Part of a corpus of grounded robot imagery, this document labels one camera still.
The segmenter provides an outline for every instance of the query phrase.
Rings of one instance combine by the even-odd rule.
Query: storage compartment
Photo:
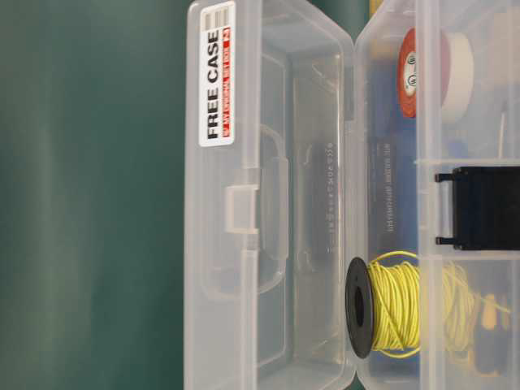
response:
[[[426,276],[422,283],[421,383],[427,388],[519,385],[520,253],[437,245],[437,236],[453,234],[453,202],[452,183],[434,181],[435,174],[451,173],[459,167],[520,165],[519,6],[516,1],[439,0],[423,5],[418,15],[418,52],[423,61],[418,96],[423,112],[418,126],[418,234],[421,272]],[[426,25],[430,18],[433,23]],[[454,123],[446,121],[437,100],[442,85],[440,32],[463,34],[470,43],[474,64],[467,110]],[[450,350],[453,342],[445,331],[449,324],[443,323],[449,296],[442,278],[446,267],[453,265],[466,273],[474,294],[485,298],[477,299],[480,314],[470,329],[470,353],[464,362]]]
[[[214,3],[188,16],[188,107]],[[235,36],[234,142],[202,148],[188,109],[186,385],[343,390],[353,43],[299,0],[236,2]]]
[[[364,219],[357,225],[366,226],[364,248],[356,252],[366,262],[395,250],[418,250],[417,120],[403,115],[397,99],[399,52],[414,26],[415,2],[385,2],[356,42],[356,132],[364,145],[359,161],[365,171],[354,177],[365,192],[351,206],[357,219]],[[383,264],[403,260],[410,261],[400,257]],[[371,352],[367,359],[356,358],[356,367],[366,388],[419,386],[419,354],[399,360]]]

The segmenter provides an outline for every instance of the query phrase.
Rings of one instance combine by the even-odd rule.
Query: tape roll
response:
[[[453,124],[470,104],[475,61],[470,42],[460,33],[440,34],[440,56],[442,121]],[[417,114],[417,87],[415,28],[412,28],[406,33],[397,63],[397,95],[407,118],[415,118]]]
[[[397,97],[403,115],[415,118],[417,112],[417,61],[415,28],[409,30],[401,45],[397,61]]]

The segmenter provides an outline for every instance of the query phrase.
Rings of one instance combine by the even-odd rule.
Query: sticker label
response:
[[[199,59],[199,144],[235,140],[235,2],[201,12]]]

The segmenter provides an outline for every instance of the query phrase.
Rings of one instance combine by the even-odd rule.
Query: yellow wire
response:
[[[370,262],[368,273],[374,293],[374,342],[372,349],[391,358],[409,358],[420,350],[419,271],[404,261],[382,266],[386,258],[403,256],[418,259],[404,250],[384,253]],[[471,291],[466,272],[453,263],[443,268],[444,332],[450,352],[464,352],[473,340],[473,322],[477,301],[499,311],[510,310]]]

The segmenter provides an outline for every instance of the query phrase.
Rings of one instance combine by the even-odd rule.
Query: black plastic part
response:
[[[520,250],[520,167],[460,167],[437,174],[453,182],[453,237],[461,250]]]
[[[347,272],[345,312],[352,348],[364,359],[374,341],[374,301],[368,269],[360,258],[352,260]]]

